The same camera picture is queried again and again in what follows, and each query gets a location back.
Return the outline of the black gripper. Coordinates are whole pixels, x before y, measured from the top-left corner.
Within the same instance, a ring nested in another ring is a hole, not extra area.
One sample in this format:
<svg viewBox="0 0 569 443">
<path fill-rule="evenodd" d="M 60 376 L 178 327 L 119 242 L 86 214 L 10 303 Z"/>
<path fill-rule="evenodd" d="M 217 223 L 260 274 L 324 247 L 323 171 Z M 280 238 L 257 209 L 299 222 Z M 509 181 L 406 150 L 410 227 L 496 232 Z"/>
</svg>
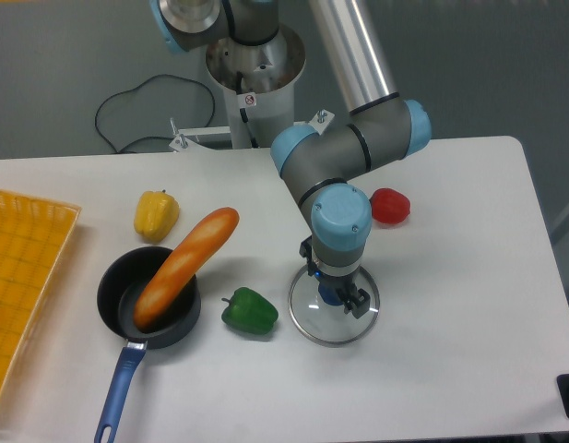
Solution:
<svg viewBox="0 0 569 443">
<path fill-rule="evenodd" d="M 363 317 L 370 309 L 370 294 L 356 286 L 363 249 L 339 252 L 323 246 L 309 236 L 301 242 L 299 253 L 306 261 L 307 275 L 317 279 L 325 293 L 338 296 L 344 312 L 355 318 Z"/>
</svg>

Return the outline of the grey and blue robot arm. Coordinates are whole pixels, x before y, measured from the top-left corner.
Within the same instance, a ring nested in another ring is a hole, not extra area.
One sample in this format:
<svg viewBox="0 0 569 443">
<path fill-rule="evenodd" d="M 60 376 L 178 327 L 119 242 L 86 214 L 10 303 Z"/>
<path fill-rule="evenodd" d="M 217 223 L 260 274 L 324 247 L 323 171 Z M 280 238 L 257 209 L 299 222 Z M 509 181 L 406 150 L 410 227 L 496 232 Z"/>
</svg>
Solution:
<svg viewBox="0 0 569 443">
<path fill-rule="evenodd" d="M 401 160 L 431 139 L 428 114 L 400 96 L 362 1 L 313 1 L 316 27 L 350 114 L 328 130 L 293 118 L 293 88 L 305 66 L 302 40 L 279 20 L 275 1 L 154 1 L 169 47 L 206 51 L 220 86 L 231 143 L 267 147 L 310 227 L 301 254 L 324 300 L 355 317 L 369 309 L 356 286 L 371 229 L 369 199 L 350 180 Z"/>
</svg>

